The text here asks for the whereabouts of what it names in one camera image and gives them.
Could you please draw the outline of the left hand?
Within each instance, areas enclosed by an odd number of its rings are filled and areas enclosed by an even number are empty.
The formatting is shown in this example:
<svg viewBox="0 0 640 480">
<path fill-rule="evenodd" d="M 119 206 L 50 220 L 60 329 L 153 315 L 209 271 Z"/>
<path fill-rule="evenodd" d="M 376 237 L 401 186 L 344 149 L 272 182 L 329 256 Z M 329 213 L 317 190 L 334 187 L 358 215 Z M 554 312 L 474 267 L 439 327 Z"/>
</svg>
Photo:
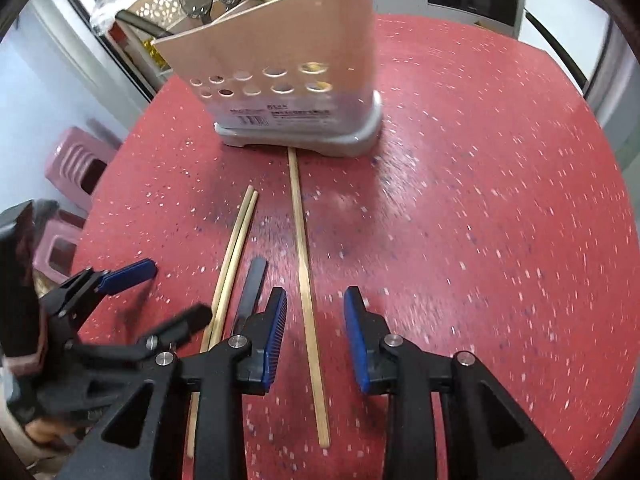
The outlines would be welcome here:
<svg viewBox="0 0 640 480">
<path fill-rule="evenodd" d="M 24 426 L 27 437 L 32 442 L 41 446 L 53 446 L 61 444 L 68 436 L 74 436 L 84 428 L 72 426 L 65 420 L 57 420 L 51 417 L 35 418 Z"/>
</svg>

